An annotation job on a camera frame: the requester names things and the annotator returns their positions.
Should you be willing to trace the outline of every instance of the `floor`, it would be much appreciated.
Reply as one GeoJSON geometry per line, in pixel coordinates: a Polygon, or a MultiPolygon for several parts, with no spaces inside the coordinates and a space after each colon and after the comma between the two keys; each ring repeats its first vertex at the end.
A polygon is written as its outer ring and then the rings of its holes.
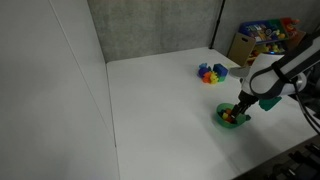
{"type": "Polygon", "coordinates": [[[270,174],[272,172],[273,166],[276,164],[283,164],[287,161],[291,160],[288,156],[289,153],[300,151],[301,153],[306,152],[304,148],[305,145],[310,143],[314,143],[316,145],[320,145],[320,136],[315,136],[285,152],[282,154],[270,159],[269,161],[261,164],[260,166],[252,169],[251,171],[239,176],[235,180],[263,180],[263,176],[266,174],[270,174]]]}

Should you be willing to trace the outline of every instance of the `white wall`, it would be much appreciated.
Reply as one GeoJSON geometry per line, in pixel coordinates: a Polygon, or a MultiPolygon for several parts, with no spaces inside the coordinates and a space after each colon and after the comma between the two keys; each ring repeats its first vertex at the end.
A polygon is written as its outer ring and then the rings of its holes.
{"type": "Polygon", "coordinates": [[[0,179],[119,179],[87,5],[61,3],[1,1],[0,179]]]}

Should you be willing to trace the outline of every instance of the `cable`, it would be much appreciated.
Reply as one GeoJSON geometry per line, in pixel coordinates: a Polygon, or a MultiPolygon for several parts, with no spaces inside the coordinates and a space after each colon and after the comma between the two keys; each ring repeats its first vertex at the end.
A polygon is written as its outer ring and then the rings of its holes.
{"type": "Polygon", "coordinates": [[[223,11],[225,3],[226,3],[226,0],[222,0],[222,4],[221,4],[221,7],[220,7],[218,19],[216,21],[216,27],[214,28],[213,37],[212,37],[211,43],[209,45],[209,49],[213,49],[214,41],[215,41],[216,36],[217,36],[218,28],[219,28],[219,25],[220,25],[220,19],[221,19],[221,15],[222,15],[222,11],[223,11]]]}
{"type": "Polygon", "coordinates": [[[317,30],[319,30],[320,28],[320,23],[316,26],[316,28],[314,28],[313,32],[316,32],[317,30]]]}
{"type": "Polygon", "coordinates": [[[294,86],[294,89],[296,92],[295,95],[297,97],[297,100],[299,102],[299,105],[300,105],[300,108],[301,108],[301,111],[302,111],[304,117],[306,118],[307,122],[310,124],[312,129],[314,129],[317,132],[317,134],[320,135],[320,131],[315,127],[315,125],[316,125],[318,128],[320,128],[320,125],[316,122],[315,119],[313,119],[313,117],[310,115],[309,111],[306,109],[305,105],[302,103],[301,97],[299,95],[299,90],[298,90],[297,84],[296,83],[292,83],[292,84],[294,86]]]}

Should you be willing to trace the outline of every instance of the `colorful toy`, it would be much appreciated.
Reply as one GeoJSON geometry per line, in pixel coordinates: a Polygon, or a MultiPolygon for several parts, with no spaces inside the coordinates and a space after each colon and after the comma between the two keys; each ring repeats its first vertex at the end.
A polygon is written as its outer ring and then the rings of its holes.
{"type": "Polygon", "coordinates": [[[219,81],[219,77],[216,72],[213,72],[210,76],[211,84],[217,84],[219,81]]]}
{"type": "Polygon", "coordinates": [[[299,24],[300,20],[299,19],[291,19],[291,18],[282,18],[281,23],[285,30],[288,33],[289,38],[292,38],[296,36],[297,29],[295,28],[295,25],[299,24]]]}
{"type": "Polygon", "coordinates": [[[253,50],[253,51],[252,51],[252,55],[253,55],[254,57],[257,57],[259,54],[260,54],[260,53],[259,53],[259,51],[257,51],[257,50],[253,50]]]}
{"type": "Polygon", "coordinates": [[[223,82],[228,74],[228,69],[221,64],[215,64],[213,69],[207,63],[199,65],[198,76],[202,82],[209,84],[217,84],[223,82]]]}
{"type": "Polygon", "coordinates": [[[210,80],[211,74],[212,74],[211,71],[206,72],[206,73],[203,75],[202,81],[203,81],[204,83],[211,83],[211,80],[210,80]]]}
{"type": "Polygon", "coordinates": [[[231,115],[231,112],[232,112],[231,109],[229,109],[229,108],[226,109],[226,113],[227,113],[228,115],[231,115]]]}
{"type": "Polygon", "coordinates": [[[227,111],[231,111],[233,107],[234,105],[229,103],[223,103],[217,107],[217,115],[215,116],[215,120],[221,126],[225,128],[230,128],[230,129],[236,128],[242,125],[244,122],[251,119],[249,115],[243,115],[243,114],[238,115],[237,119],[232,119],[232,117],[228,115],[227,111]]]}
{"type": "Polygon", "coordinates": [[[286,35],[284,33],[281,33],[281,34],[278,35],[279,39],[284,39],[285,37],[286,37],[286,35]]]}
{"type": "Polygon", "coordinates": [[[280,30],[279,29],[277,29],[277,30],[275,30],[275,34],[277,35],[277,36],[279,36],[281,33],[280,33],[280,30]]]}
{"type": "Polygon", "coordinates": [[[273,52],[279,52],[278,45],[274,44],[274,45],[272,46],[272,51],[273,51],[273,52]]]}

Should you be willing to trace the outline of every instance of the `concrete wall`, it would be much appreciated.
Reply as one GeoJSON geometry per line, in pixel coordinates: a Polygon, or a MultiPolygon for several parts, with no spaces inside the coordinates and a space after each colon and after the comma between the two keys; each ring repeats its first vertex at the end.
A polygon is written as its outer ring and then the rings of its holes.
{"type": "MultiPolygon", "coordinates": [[[[88,0],[106,61],[208,46],[221,0],[88,0]]],[[[226,54],[239,24],[279,17],[320,22],[317,0],[227,0],[215,48],[226,54]]]]}
{"type": "Polygon", "coordinates": [[[87,2],[4,0],[0,24],[0,179],[118,180],[87,2]]]}
{"type": "Polygon", "coordinates": [[[217,0],[88,0],[106,61],[203,47],[217,0]]]}

